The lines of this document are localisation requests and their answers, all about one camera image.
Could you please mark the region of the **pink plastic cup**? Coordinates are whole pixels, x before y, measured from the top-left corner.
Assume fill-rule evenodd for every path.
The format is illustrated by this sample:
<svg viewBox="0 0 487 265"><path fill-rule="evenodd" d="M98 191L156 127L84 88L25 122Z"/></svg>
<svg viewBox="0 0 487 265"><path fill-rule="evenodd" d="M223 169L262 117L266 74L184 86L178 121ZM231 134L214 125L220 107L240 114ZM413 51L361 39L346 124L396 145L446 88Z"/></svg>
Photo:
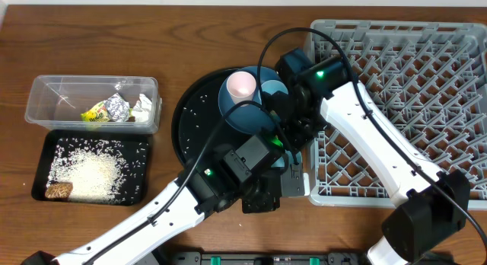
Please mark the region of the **pink plastic cup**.
<svg viewBox="0 0 487 265"><path fill-rule="evenodd" d="M249 72L237 71L227 79L227 91L235 104L251 101L255 90L256 79Z"/></svg>

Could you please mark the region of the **white rice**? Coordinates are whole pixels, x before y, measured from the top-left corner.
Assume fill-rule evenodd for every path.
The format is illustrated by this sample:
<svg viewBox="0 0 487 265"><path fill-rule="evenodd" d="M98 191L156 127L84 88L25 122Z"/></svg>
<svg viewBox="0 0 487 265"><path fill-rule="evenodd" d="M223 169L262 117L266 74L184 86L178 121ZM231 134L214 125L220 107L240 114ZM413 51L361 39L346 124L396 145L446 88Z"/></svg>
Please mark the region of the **white rice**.
<svg viewBox="0 0 487 265"><path fill-rule="evenodd" d="M61 138L45 188L72 183L73 191L63 201L132 205L142 198L148 151L147 142Z"/></svg>

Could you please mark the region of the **white tissue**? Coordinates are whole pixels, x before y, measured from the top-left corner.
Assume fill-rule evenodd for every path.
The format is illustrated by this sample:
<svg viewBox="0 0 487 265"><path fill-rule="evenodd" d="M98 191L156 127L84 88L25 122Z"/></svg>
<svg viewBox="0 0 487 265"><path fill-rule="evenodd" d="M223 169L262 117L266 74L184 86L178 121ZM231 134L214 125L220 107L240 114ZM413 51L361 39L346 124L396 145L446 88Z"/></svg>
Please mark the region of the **white tissue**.
<svg viewBox="0 0 487 265"><path fill-rule="evenodd" d="M149 120L151 108L151 100L146 95L140 94L135 106L130 111L130 115L134 117L136 122L146 122Z"/></svg>

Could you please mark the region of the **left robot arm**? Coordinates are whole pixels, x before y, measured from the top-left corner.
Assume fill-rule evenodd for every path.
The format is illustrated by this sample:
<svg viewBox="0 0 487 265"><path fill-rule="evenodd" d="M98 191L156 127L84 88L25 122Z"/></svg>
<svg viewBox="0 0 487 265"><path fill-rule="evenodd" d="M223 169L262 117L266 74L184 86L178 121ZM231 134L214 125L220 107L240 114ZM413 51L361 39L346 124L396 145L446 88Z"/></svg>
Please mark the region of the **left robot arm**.
<svg viewBox="0 0 487 265"><path fill-rule="evenodd" d="M119 223L99 238L69 253L54 257L38 251L22 265L38 264L136 264L175 235L205 219L196 210L196 198L189 189L172 181L152 203Z"/></svg>

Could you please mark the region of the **yellow foil snack wrapper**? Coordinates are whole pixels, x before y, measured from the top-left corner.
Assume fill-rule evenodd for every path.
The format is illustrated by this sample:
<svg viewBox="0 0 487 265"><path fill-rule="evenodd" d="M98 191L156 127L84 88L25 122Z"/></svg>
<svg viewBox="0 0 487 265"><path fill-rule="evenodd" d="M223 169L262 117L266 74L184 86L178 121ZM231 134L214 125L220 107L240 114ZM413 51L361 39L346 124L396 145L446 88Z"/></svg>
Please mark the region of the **yellow foil snack wrapper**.
<svg viewBox="0 0 487 265"><path fill-rule="evenodd" d="M84 122L125 122L131 117L129 103L118 93L81 114Z"/></svg>

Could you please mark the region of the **light blue bowl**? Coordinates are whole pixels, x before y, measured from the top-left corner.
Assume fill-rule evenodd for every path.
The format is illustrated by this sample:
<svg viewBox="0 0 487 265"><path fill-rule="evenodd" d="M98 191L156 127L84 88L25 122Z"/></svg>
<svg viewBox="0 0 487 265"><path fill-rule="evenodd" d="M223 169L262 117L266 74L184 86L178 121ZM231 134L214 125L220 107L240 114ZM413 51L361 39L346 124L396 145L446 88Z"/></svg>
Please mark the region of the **light blue bowl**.
<svg viewBox="0 0 487 265"><path fill-rule="evenodd" d="M285 162L285 156L283 155L280 159L278 159L273 165L272 168L284 168L286 165L289 163L293 163L294 159L292 157L292 154L290 151L286 150L285 154L288 156L288 162ZM303 159L302 159L302 154L301 152L296 153L296 159L298 160L298 163L301 164Z"/></svg>

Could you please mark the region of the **light blue plastic cup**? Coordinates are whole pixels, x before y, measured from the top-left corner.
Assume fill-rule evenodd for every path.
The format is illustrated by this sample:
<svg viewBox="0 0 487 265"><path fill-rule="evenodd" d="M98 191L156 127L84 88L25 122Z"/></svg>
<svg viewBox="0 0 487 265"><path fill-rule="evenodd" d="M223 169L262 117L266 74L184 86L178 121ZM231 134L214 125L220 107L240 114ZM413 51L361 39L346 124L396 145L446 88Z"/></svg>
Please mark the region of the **light blue plastic cup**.
<svg viewBox="0 0 487 265"><path fill-rule="evenodd" d="M285 84L279 80L268 80L262 84L263 92L269 95L273 95L277 92L288 94L288 89Z"/></svg>

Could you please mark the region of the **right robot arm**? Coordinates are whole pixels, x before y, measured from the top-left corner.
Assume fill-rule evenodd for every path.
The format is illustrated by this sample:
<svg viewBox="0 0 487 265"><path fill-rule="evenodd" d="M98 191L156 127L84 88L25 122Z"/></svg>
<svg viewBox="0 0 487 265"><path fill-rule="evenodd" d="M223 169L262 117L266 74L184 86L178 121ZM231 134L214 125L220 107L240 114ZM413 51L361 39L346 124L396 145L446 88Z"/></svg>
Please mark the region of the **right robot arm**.
<svg viewBox="0 0 487 265"><path fill-rule="evenodd" d="M314 65L289 53L275 70L288 94L268 99L291 150L333 126L372 168L395 207L382 223L383 237L367 252L368 263L413 263L465 226L470 192L465 175L447 174L420 154L380 112L347 59Z"/></svg>

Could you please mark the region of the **brown walnut cookie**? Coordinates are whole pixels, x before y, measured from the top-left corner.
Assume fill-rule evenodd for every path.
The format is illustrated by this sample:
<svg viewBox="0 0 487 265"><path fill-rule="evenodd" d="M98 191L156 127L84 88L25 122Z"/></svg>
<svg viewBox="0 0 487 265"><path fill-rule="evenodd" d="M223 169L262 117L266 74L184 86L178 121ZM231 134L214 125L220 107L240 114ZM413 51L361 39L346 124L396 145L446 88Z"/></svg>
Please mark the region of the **brown walnut cookie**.
<svg viewBox="0 0 487 265"><path fill-rule="evenodd" d="M55 183L46 188L44 196L50 200L66 200L73 191L72 183Z"/></svg>

